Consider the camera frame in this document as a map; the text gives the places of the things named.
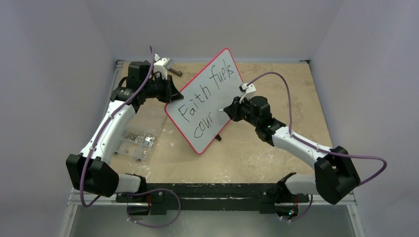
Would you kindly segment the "pink framed whiteboard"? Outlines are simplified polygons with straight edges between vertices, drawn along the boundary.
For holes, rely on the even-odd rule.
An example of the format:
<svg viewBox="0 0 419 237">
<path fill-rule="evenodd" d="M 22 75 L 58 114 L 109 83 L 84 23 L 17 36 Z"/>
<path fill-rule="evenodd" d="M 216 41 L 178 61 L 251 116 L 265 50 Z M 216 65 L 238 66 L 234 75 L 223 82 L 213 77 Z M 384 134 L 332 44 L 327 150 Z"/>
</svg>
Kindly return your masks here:
<svg viewBox="0 0 419 237">
<path fill-rule="evenodd" d="M 243 79 L 231 51 L 223 49 L 182 89 L 183 99 L 165 113 L 197 154 L 203 153 L 229 122 L 221 109 L 241 96 Z"/>
</svg>

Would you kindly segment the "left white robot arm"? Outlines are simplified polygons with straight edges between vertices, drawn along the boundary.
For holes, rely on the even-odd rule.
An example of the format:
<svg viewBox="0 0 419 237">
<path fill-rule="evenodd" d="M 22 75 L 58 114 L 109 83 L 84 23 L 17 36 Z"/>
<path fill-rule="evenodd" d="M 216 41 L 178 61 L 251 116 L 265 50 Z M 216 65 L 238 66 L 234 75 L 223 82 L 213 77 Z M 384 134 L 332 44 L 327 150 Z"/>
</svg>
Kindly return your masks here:
<svg viewBox="0 0 419 237">
<path fill-rule="evenodd" d="M 131 62 L 128 75 L 121 79 L 110 96 L 106 114 L 93 137 L 82 150 L 66 159 L 66 167 L 74 189 L 80 192 L 110 197 L 115 193 L 128 193 L 135 202 L 147 197 L 143 177 L 118 174 L 110 167 L 118 140 L 139 107 L 147 99 L 156 98 L 163 103 L 183 99 L 175 87 L 168 70 L 170 58 Z"/>
</svg>

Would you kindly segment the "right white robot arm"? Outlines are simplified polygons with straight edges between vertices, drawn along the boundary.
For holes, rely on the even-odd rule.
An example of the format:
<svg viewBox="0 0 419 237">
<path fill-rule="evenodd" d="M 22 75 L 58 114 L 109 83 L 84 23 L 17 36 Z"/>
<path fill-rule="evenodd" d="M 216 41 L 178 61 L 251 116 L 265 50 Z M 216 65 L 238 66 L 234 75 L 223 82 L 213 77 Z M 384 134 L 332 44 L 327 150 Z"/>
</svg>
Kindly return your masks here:
<svg viewBox="0 0 419 237">
<path fill-rule="evenodd" d="M 330 148 L 307 138 L 299 138 L 286 124 L 272 116 L 267 98 L 233 99 L 222 109 L 232 121 L 246 121 L 255 127 L 259 139 L 282 149 L 309 165 L 314 173 L 292 172 L 278 181 L 277 199 L 289 201 L 297 195 L 320 195 L 330 204 L 337 204 L 361 185 L 359 174 L 348 151 Z"/>
</svg>

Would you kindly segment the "black metal clamp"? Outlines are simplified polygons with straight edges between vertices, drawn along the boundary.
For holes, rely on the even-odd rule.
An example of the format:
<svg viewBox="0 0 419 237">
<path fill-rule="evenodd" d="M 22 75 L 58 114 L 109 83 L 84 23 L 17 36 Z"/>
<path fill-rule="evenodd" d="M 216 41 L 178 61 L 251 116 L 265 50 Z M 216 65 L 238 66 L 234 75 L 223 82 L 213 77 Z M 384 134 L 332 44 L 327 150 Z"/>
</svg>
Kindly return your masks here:
<svg viewBox="0 0 419 237">
<path fill-rule="evenodd" d="M 175 75 L 177 75 L 178 77 L 181 77 L 183 75 L 183 73 L 181 71 L 177 71 L 175 69 L 171 69 L 171 72 Z"/>
</svg>

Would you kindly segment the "clear plastic parts box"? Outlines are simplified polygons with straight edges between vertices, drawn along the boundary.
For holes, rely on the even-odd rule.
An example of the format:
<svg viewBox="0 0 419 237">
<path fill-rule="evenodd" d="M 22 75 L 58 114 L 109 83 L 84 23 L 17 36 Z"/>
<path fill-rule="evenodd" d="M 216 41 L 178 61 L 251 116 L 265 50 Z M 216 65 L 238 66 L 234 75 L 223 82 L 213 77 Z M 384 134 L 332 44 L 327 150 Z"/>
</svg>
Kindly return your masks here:
<svg viewBox="0 0 419 237">
<path fill-rule="evenodd" d="M 161 109 L 141 107 L 117 140 L 114 154 L 144 161 L 151 154 L 166 120 Z"/>
</svg>

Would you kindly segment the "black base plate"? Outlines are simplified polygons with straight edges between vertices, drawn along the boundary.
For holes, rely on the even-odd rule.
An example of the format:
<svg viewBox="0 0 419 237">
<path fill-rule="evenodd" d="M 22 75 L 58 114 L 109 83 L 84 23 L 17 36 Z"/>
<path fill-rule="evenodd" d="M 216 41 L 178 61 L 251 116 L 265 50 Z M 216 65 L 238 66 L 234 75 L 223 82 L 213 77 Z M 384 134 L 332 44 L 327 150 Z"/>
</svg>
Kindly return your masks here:
<svg viewBox="0 0 419 237">
<path fill-rule="evenodd" d="M 134 196 L 118 194 L 116 202 L 151 205 L 152 215 L 164 215 L 169 210 L 182 211 L 257 211 L 275 214 L 284 210 L 281 204 L 296 206 L 308 203 L 308 195 L 289 194 L 277 183 L 148 183 Z"/>
</svg>

